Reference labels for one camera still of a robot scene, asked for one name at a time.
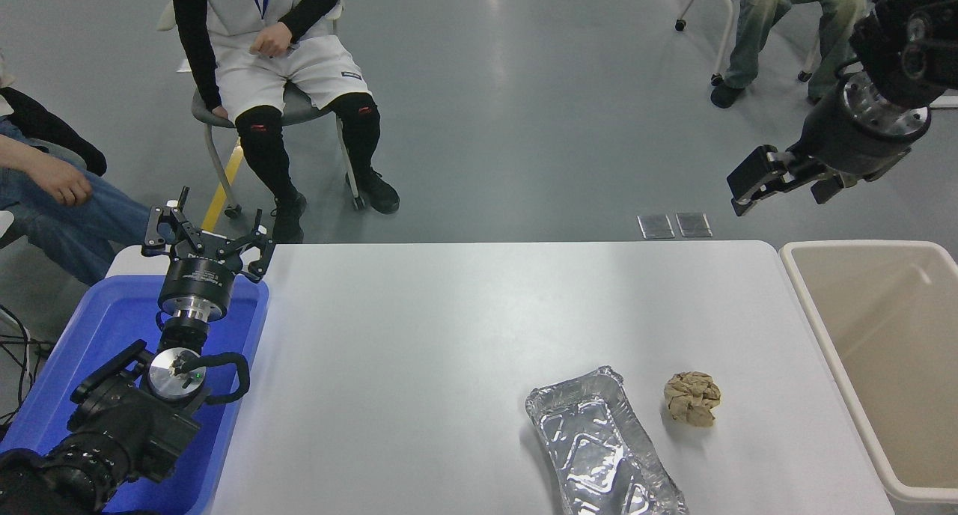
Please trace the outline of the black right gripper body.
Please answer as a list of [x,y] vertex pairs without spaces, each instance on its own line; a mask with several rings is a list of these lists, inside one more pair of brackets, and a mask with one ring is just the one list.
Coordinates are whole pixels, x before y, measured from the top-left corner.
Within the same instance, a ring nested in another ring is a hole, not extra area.
[[856,122],[836,88],[808,114],[795,153],[841,173],[880,177],[910,153],[910,142]]

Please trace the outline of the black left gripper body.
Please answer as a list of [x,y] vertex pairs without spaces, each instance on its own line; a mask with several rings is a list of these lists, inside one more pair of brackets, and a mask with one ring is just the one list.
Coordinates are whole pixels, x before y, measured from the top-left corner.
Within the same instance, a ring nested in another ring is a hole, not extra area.
[[188,257],[170,263],[159,293],[159,307],[163,311],[184,309],[177,300],[198,298],[213,305],[217,311],[228,311],[236,273],[224,263],[201,257]]

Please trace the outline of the person's hand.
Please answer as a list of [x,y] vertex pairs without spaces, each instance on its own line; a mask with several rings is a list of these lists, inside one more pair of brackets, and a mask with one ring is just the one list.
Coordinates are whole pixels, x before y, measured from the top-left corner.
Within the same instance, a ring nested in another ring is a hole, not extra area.
[[38,158],[27,173],[42,191],[64,206],[79,206],[91,198],[93,189],[76,166],[57,157]]

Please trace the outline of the person's left hand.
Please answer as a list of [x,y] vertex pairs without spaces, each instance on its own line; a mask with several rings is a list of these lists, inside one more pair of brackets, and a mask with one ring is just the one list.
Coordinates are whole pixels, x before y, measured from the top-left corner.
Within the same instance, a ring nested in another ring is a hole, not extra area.
[[277,22],[257,33],[248,51],[264,58],[281,57],[292,44],[292,31],[284,22]]

